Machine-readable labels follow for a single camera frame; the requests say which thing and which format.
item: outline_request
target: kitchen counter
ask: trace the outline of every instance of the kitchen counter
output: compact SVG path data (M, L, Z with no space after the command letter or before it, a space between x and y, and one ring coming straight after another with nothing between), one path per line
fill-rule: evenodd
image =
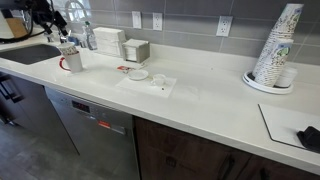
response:
M0 51L36 43L46 41L0 45ZM85 67L78 74L60 69L60 57L32 65L0 58L0 71L320 175L320 154L272 141L258 107L320 116L319 67L292 64L299 70L293 93L273 95L242 81L255 58L152 45L144 69L177 78L169 98L163 98L116 87L126 77L118 66L140 65L78 49Z

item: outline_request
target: cabinet door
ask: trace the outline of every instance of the cabinet door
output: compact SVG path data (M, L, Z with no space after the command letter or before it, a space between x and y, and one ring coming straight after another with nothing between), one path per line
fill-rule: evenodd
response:
M13 95L12 89L8 86L9 76L0 73L0 106L2 113L7 116L11 121L21 125L22 127L29 129L33 132L37 132L37 128L32 121L26 116L24 111L19 106L19 103L9 98L9 94Z
M320 180L320 177L272 160L252 156L238 180Z
M136 118L143 179L236 179L250 155Z
M47 98L42 85L10 76L15 91L23 96L19 105L37 128L37 133L51 139L55 144L76 152L56 110Z

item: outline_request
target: floor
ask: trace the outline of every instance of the floor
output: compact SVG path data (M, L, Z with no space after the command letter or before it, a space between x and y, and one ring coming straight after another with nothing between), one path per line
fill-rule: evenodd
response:
M22 127L0 123L0 180L109 179L79 156Z

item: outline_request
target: electrical outlet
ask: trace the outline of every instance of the electrical outlet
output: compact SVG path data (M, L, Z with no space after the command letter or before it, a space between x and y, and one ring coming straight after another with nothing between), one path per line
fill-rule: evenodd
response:
M153 13L153 30L162 31L162 13Z
M233 19L232 16L220 16L217 34L216 34L217 36L224 36L224 37L229 36L232 19Z

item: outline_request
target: dishwasher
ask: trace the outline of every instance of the dishwasher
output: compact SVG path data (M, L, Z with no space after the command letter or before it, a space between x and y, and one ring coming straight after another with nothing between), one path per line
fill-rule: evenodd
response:
M132 115L45 90L85 164L108 179L140 179Z

